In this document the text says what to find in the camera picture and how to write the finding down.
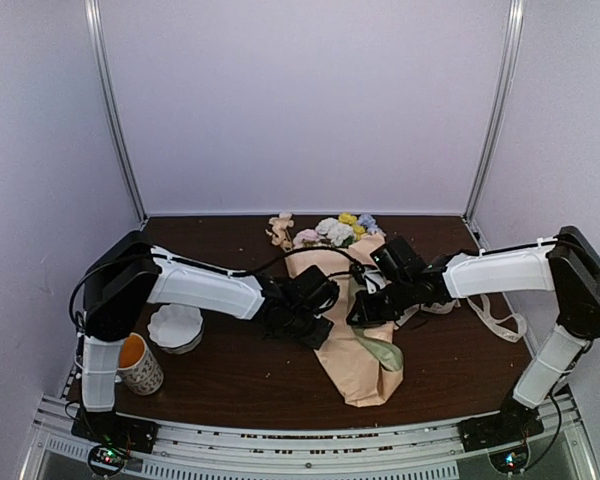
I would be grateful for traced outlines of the pink and green wrapping paper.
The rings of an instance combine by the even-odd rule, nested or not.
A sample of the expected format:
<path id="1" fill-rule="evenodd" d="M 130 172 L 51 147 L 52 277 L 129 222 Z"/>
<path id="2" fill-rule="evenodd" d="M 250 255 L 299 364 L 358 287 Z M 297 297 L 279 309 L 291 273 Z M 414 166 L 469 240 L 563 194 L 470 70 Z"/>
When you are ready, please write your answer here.
<path id="1" fill-rule="evenodd" d="M 346 322 L 357 283 L 346 274 L 350 262 L 331 250 L 310 249 L 286 259 L 294 278 L 310 266 L 336 275 L 339 298 L 325 317 L 334 323 L 328 339 L 315 352 L 323 369 L 347 405 L 362 408 L 386 403 L 403 380 L 402 351 L 393 344 L 394 324 L 356 330 Z"/>

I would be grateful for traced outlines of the blue flower stem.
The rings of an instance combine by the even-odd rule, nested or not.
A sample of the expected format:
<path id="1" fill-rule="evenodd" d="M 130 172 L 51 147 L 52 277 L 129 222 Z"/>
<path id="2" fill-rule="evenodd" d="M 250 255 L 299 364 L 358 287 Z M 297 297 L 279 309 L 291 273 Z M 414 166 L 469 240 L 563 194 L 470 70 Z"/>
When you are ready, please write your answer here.
<path id="1" fill-rule="evenodd" d="M 385 232 L 379 227 L 376 219 L 370 214 L 361 214 L 357 218 L 356 233 L 362 235 L 381 235 Z"/>

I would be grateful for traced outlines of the yellow flower stem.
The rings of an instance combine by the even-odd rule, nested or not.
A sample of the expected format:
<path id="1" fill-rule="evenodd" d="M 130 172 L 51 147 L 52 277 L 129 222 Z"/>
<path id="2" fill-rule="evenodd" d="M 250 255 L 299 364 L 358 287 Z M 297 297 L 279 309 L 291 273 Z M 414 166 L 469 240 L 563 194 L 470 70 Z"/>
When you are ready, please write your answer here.
<path id="1" fill-rule="evenodd" d="M 366 228 L 359 223 L 357 216 L 343 212 L 338 216 L 339 233 L 337 236 L 340 246 L 348 246 L 359 241 L 367 233 Z"/>

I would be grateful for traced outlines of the peach blossom stem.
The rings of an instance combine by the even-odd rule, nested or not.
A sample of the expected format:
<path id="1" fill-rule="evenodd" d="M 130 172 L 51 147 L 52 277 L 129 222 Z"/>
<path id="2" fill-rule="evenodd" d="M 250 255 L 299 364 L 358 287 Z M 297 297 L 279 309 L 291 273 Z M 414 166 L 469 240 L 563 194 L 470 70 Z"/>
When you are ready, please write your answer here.
<path id="1" fill-rule="evenodd" d="M 269 228 L 265 233 L 270 238 L 273 246 L 282 249 L 284 252 L 293 249 L 293 242 L 289 235 L 289 229 L 294 226 L 293 215 L 289 212 L 281 212 L 277 216 L 268 220 Z"/>

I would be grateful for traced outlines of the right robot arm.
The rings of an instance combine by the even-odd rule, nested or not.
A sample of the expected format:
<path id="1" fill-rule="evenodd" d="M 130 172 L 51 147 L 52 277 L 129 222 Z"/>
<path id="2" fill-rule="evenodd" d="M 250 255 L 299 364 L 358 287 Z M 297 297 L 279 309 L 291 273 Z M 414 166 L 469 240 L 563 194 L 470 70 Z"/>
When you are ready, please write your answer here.
<path id="1" fill-rule="evenodd" d="M 354 270 L 366 287 L 355 294 L 347 322 L 367 328 L 398 320 L 415 305 L 481 294 L 550 291 L 559 313 L 539 352 L 493 419 L 499 440 L 515 440 L 531 413 L 600 337 L 600 257 L 581 231 L 565 226 L 549 239 L 499 250 L 461 251 L 426 262 L 401 236 L 370 255 L 375 272 Z"/>

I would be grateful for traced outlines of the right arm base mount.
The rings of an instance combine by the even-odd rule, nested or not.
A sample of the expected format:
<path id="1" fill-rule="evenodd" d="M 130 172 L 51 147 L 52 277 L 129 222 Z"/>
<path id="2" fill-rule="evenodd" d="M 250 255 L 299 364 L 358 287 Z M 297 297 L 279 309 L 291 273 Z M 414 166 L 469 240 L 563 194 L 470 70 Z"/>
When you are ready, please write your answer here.
<path id="1" fill-rule="evenodd" d="M 501 413 L 472 417 L 458 424 L 465 452 L 485 451 L 491 466 L 501 474 L 522 473 L 530 464 L 528 440 L 544 432 L 538 418 L 520 420 Z"/>

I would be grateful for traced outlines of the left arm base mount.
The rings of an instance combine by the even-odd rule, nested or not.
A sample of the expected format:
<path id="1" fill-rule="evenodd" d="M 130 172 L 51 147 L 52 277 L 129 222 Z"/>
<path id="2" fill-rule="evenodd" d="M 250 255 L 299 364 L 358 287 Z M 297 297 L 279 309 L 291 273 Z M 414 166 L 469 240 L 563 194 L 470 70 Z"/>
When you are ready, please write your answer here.
<path id="1" fill-rule="evenodd" d="M 71 433 L 95 443 L 87 453 L 87 466 L 96 476 L 111 478 L 140 465 L 138 453 L 153 452 L 158 429 L 158 424 L 149 420 L 79 410 Z"/>

